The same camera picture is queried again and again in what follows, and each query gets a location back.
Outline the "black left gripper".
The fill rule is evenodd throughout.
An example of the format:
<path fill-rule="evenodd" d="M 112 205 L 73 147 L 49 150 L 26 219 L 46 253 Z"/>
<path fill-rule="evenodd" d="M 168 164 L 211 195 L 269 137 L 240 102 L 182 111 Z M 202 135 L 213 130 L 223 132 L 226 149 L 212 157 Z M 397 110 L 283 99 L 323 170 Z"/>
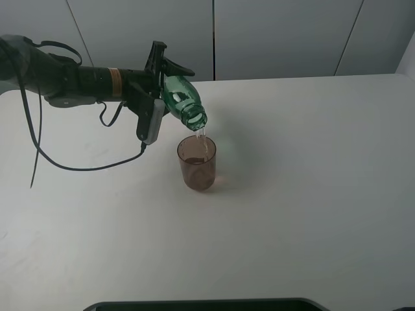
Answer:
<path fill-rule="evenodd" d="M 164 75 L 195 76 L 193 70 L 164 57 L 166 48 L 164 42 L 153 41 L 144 70 L 127 75 L 125 101 L 126 107 L 138 117 L 137 137 L 148 137 L 154 101 L 160 97 Z"/>

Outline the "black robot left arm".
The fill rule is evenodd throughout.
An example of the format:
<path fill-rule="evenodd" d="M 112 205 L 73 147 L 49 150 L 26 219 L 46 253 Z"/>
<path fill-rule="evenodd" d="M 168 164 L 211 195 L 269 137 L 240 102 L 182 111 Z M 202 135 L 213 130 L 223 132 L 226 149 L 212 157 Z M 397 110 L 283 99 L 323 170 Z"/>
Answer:
<path fill-rule="evenodd" d="M 37 93 L 56 108 L 99 102 L 122 102 L 138 117 L 136 135 L 148 142 L 154 103 L 166 76 L 194 76 L 194 71 L 164 56 L 166 44 L 154 41 L 143 70 L 87 67 L 82 61 L 41 51 L 52 46 L 76 50 L 56 41 L 35 44 L 24 36 L 1 36 L 1 80 Z"/>

